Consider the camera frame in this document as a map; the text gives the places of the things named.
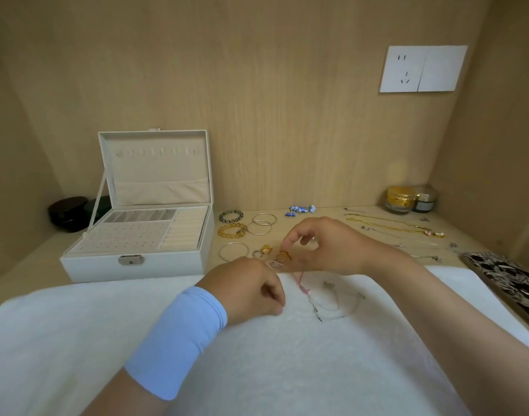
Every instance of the hand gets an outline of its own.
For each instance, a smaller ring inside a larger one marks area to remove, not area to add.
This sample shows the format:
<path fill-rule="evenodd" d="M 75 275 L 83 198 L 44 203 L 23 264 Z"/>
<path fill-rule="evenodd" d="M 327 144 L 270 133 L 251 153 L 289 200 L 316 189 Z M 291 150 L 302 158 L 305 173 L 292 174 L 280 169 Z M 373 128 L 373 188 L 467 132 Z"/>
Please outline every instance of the hand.
<path fill-rule="evenodd" d="M 256 258 L 241 257 L 213 268 L 195 286 L 214 295 L 228 315 L 228 325 L 260 315 L 279 315 L 286 304 L 280 279 Z"/>
<path fill-rule="evenodd" d="M 318 241 L 315 250 L 291 251 L 299 239 L 306 245 L 313 237 Z M 329 217 L 307 217 L 296 224 L 282 241 L 280 251 L 291 251 L 292 257 L 307 270 L 367 276 L 375 274 L 385 263 L 406 255 Z"/>

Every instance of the white jewelry box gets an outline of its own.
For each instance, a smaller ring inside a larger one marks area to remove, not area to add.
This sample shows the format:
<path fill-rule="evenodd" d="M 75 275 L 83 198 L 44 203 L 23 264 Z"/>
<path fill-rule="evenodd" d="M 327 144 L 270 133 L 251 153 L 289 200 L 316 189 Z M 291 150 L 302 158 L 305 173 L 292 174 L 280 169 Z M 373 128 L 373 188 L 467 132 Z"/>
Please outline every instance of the white jewelry box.
<path fill-rule="evenodd" d="M 75 283 L 204 274 L 211 247 L 206 130 L 100 132 L 105 165 L 83 236 L 60 258 Z M 93 224 L 104 183 L 112 209 Z"/>

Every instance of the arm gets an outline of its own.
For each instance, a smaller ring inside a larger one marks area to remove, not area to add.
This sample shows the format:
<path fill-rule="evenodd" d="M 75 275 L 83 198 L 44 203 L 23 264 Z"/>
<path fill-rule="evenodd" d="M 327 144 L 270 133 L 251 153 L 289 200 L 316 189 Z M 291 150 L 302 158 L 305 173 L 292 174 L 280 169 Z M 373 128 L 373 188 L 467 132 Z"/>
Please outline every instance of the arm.
<path fill-rule="evenodd" d="M 203 349 L 226 324 L 278 315 L 278 276 L 257 259 L 219 265 L 167 307 L 139 348 L 82 416 L 157 416 L 173 400 Z"/>
<path fill-rule="evenodd" d="M 473 414 L 529 415 L 529 348 L 404 252 L 327 217 L 307 218 L 282 242 L 306 268 L 365 274 L 393 299 Z"/>

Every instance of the blue sleeve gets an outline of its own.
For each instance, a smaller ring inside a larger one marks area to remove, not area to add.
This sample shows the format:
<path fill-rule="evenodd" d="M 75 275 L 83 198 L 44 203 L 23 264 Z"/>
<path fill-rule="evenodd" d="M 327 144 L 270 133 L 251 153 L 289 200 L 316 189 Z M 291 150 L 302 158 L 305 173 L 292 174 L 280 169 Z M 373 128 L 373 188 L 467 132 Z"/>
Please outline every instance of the blue sleeve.
<path fill-rule="evenodd" d="M 124 368 L 147 391 L 174 400 L 197 357 L 227 322 L 212 294 L 190 287 L 164 310 Z"/>

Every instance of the pink string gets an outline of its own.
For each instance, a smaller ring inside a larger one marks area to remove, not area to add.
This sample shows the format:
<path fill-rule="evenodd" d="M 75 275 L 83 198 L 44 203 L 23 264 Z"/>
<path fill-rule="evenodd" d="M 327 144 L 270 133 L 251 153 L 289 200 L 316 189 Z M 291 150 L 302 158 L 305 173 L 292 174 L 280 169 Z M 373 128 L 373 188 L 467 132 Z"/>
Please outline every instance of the pink string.
<path fill-rule="evenodd" d="M 297 279 L 296 275 L 292 273 L 292 276 L 294 278 L 294 280 L 296 281 L 297 283 L 297 286 L 299 287 L 299 289 L 301 290 L 301 292 L 303 292 L 304 294 L 308 295 L 309 294 L 309 289 L 307 289 L 305 286 L 303 286 L 301 284 L 301 279 L 303 279 L 303 272 L 301 272 L 301 275 L 299 277 L 299 280 Z"/>

